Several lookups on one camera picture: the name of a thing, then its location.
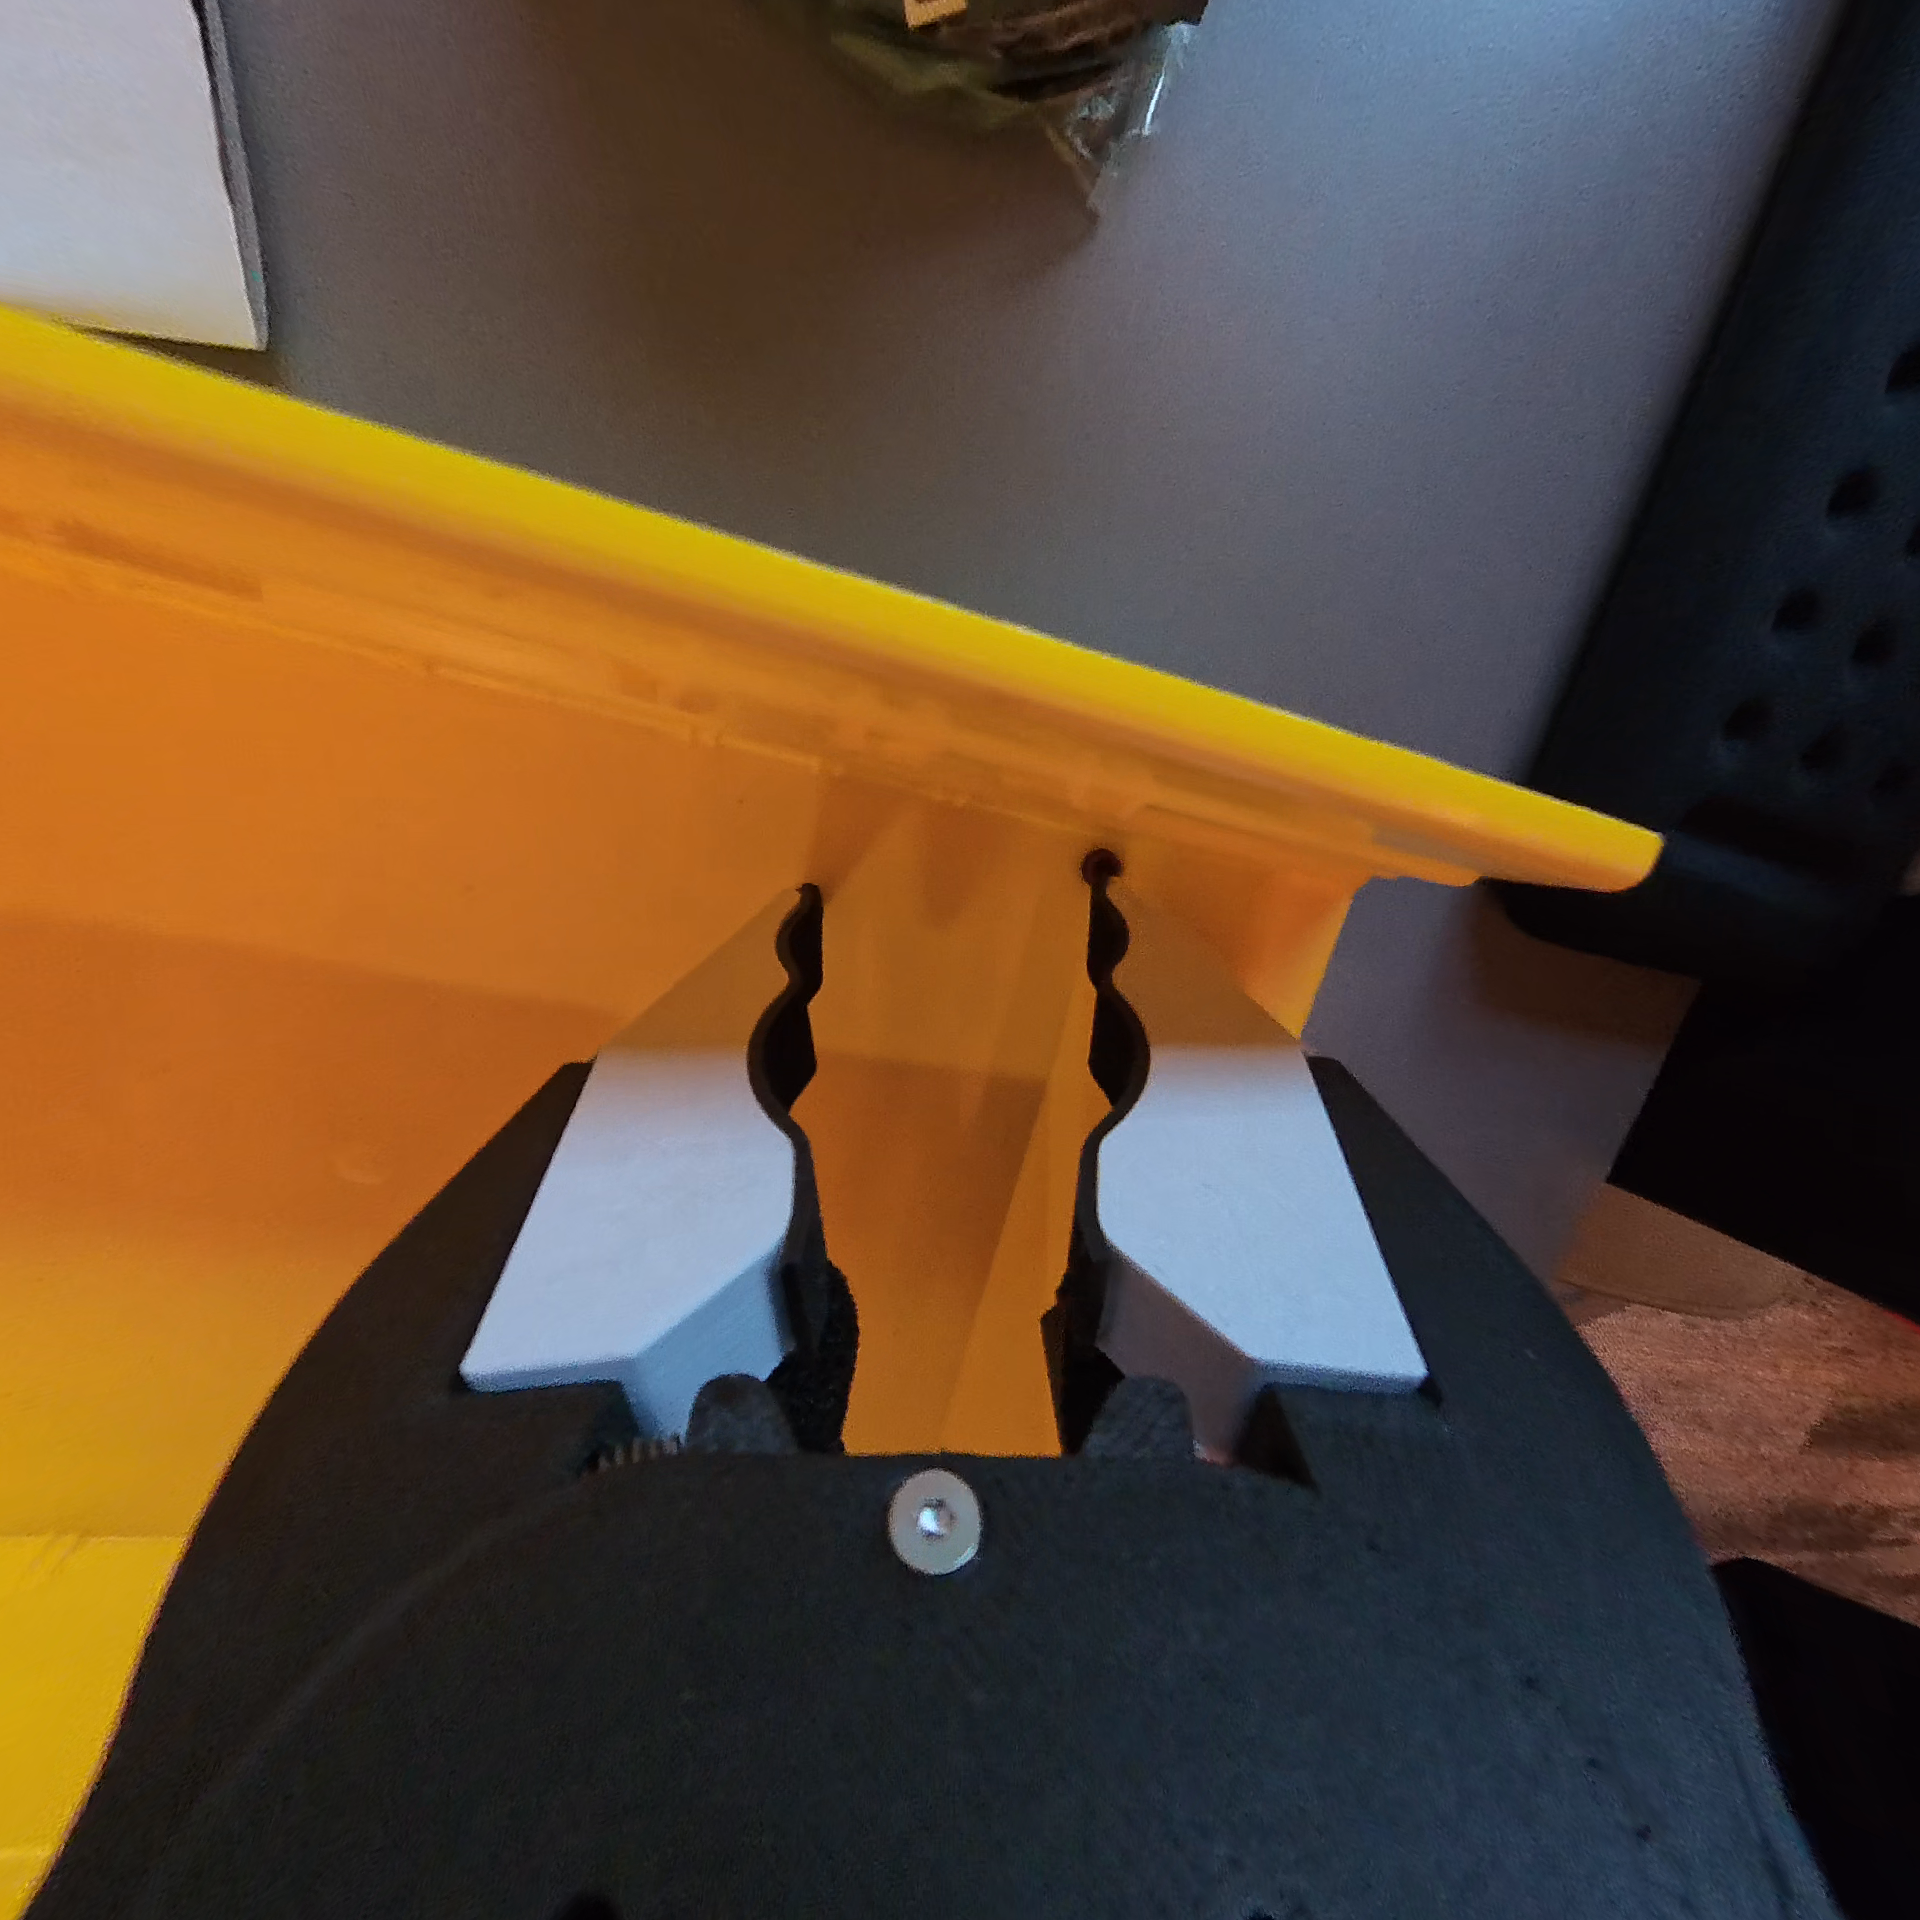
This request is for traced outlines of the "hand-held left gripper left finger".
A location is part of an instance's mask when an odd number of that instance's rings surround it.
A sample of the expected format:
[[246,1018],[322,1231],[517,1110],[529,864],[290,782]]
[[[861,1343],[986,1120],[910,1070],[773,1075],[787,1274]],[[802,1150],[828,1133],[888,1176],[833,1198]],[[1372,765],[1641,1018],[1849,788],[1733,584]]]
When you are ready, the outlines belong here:
[[825,896],[779,890],[593,1057],[461,1361],[474,1392],[615,1386],[641,1439],[693,1439],[759,1380],[841,1453],[861,1348],[797,1104],[820,1070]]

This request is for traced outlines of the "clear zip bag green seal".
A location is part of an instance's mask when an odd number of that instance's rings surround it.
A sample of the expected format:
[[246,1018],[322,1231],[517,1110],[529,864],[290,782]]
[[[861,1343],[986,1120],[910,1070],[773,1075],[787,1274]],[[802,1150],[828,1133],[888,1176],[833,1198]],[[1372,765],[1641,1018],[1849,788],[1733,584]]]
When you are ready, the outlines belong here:
[[1207,2],[770,2],[861,87],[977,136],[1037,136],[1101,210]]

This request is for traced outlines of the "pile of mixed toy bricks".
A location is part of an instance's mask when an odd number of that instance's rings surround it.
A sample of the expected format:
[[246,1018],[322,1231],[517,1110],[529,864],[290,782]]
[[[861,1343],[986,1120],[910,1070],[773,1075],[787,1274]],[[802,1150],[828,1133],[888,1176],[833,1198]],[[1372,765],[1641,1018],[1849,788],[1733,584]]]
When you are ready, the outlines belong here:
[[1119,128],[1164,79],[1207,2],[800,2],[879,82],[986,123]]

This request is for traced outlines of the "yellow plastic bin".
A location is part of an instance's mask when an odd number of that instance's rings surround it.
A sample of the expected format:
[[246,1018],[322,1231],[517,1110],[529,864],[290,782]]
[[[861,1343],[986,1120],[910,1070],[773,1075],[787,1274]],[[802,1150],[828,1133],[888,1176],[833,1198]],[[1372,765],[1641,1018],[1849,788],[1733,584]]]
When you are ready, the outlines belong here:
[[3,1913],[326,1311],[802,881],[852,1449],[1058,1452],[1095,848],[1300,1037],[1368,881],[1660,837],[6,311]]

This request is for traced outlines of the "black perforated chair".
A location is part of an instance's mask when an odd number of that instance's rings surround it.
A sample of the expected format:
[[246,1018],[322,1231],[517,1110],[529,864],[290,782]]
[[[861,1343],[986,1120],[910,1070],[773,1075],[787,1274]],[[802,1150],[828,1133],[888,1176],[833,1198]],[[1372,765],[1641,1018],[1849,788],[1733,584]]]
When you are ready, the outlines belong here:
[[1700,981],[1857,945],[1917,858],[1917,5],[1849,2],[1530,768],[1663,834],[1535,940]]

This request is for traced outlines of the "toy instruction booklet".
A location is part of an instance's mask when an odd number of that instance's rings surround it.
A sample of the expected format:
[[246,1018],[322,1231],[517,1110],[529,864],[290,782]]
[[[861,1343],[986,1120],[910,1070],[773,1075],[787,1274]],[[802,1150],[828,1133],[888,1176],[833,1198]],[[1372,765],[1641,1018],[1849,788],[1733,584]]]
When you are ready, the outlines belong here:
[[3,5],[3,305],[133,340],[267,348],[220,2]]

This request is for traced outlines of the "grey desk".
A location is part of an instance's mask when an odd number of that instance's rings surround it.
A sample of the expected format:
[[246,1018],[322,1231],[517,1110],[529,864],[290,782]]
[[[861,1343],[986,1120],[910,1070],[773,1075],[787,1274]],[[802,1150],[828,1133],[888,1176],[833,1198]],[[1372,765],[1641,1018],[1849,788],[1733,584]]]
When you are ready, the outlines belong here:
[[284,391],[1523,779],[1838,2],[1210,2],[1115,199],[763,2],[221,2]]

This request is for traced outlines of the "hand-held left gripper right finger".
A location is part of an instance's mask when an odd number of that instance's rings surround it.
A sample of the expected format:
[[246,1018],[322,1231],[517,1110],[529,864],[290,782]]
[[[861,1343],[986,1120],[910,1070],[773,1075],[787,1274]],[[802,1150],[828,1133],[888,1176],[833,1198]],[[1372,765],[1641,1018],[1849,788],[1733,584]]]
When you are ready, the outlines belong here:
[[1286,1392],[1421,1394],[1428,1360],[1300,1034],[1125,876],[1086,889],[1108,1106],[1042,1320],[1060,1452],[1303,1462]]

